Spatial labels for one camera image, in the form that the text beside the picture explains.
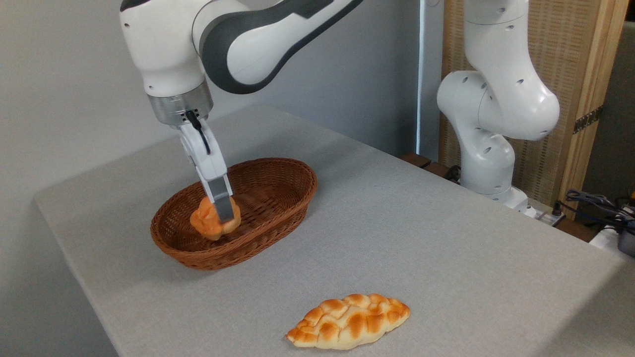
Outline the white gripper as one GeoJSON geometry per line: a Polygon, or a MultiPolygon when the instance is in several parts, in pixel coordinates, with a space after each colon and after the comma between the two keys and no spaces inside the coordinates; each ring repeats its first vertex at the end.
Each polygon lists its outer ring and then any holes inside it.
{"type": "Polygon", "coordinates": [[[200,183],[220,222],[233,220],[235,214],[227,166],[211,128],[204,119],[195,119],[194,122],[185,120],[179,129],[184,149],[197,169],[200,183]]]}

